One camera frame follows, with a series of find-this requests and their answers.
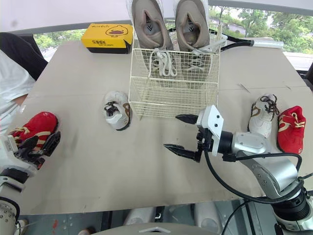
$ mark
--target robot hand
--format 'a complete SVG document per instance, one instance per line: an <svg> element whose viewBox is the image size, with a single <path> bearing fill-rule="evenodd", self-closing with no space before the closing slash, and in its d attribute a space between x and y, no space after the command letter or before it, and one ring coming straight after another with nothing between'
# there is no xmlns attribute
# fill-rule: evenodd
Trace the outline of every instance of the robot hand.
<svg viewBox="0 0 313 235"><path fill-rule="evenodd" d="M33 151L38 137L33 136L17 147L13 136L0 136L0 234L12 235L20 215L19 202L24 183L36 175L58 143L61 133L48 137L42 149Z"/></svg>
<svg viewBox="0 0 313 235"><path fill-rule="evenodd" d="M258 133L232 134L222 131L224 119L215 106L208 106L201 110L199 116L178 115L176 118L197 125L198 150L197 152L186 150L183 146L175 144L165 144L166 148L176 155L196 162L200 162L204 151L210 171L226 189L247 200L272 205L278 222L277 231L278 228L282 232L313 230L312 198L307 195L303 180L298 178L298 170L302 162L299 155L271 154L269 141ZM208 152L212 152L213 156L222 153L224 161L240 161L248 167L267 197L251 197L229 186L214 170ZM297 166L294 166L287 156L297 157Z"/></svg>

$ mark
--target wire basket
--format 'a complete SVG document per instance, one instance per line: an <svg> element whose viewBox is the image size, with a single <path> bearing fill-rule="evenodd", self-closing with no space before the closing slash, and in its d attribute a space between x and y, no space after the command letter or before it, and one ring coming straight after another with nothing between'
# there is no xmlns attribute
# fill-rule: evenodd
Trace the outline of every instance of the wire basket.
<svg viewBox="0 0 313 235"><path fill-rule="evenodd" d="M167 23L174 28L174 23ZM210 24L210 44L221 40L221 26ZM220 46L213 53L201 56L204 70L188 70L192 52L179 51L176 32L170 31L174 50L171 55L176 76L149 75L150 55L154 50L140 48L136 33L132 50L129 103L136 115L174 118L179 114L195 114L207 105L216 105L218 99Z"/></svg>

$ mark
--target table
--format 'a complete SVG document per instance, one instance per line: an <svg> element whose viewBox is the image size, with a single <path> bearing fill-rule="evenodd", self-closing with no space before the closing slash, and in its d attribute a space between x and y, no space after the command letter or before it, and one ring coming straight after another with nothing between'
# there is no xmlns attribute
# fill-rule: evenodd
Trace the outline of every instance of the table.
<svg viewBox="0 0 313 235"><path fill-rule="evenodd" d="M165 149L175 143L196 150L197 128L176 119L133 118L128 129L113 130L102 115L103 97L128 92L131 55L92 54L68 42L55 55L25 100L11 128L47 110L59 118L61 142L37 176L26 182L23 214L94 212L238 198L200 164ZM218 109L224 130L246 131L252 102L264 93L278 97L278 108L301 105L307 118L300 175L313 160L312 92L280 50L237 47L222 52ZM271 142L276 149L277 123ZM212 157L220 176L237 190L263 195L241 163ZM313 179L305 182L313 189Z"/></svg>

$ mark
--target red shoe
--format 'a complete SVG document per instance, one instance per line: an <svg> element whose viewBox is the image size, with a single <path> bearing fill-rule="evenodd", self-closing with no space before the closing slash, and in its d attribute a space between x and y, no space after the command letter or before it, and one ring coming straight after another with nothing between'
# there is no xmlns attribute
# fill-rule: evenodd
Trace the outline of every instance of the red shoe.
<svg viewBox="0 0 313 235"><path fill-rule="evenodd" d="M305 123L300 106L287 109L278 116L277 145L280 150L296 154L302 152Z"/></svg>
<svg viewBox="0 0 313 235"><path fill-rule="evenodd" d="M10 135L14 136L17 146L30 137L38 136L39 140L35 149L40 150L49 135L56 131L57 126L58 119L53 113L41 112L32 117L23 127L15 128Z"/></svg>

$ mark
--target white shirt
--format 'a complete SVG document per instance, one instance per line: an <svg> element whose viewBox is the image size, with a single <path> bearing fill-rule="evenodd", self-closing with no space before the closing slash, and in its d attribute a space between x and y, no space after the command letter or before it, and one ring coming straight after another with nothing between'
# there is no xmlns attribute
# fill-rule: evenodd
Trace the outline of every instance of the white shirt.
<svg viewBox="0 0 313 235"><path fill-rule="evenodd" d="M20 106L13 99L28 94L35 80L0 50L0 135L3 135Z"/></svg>

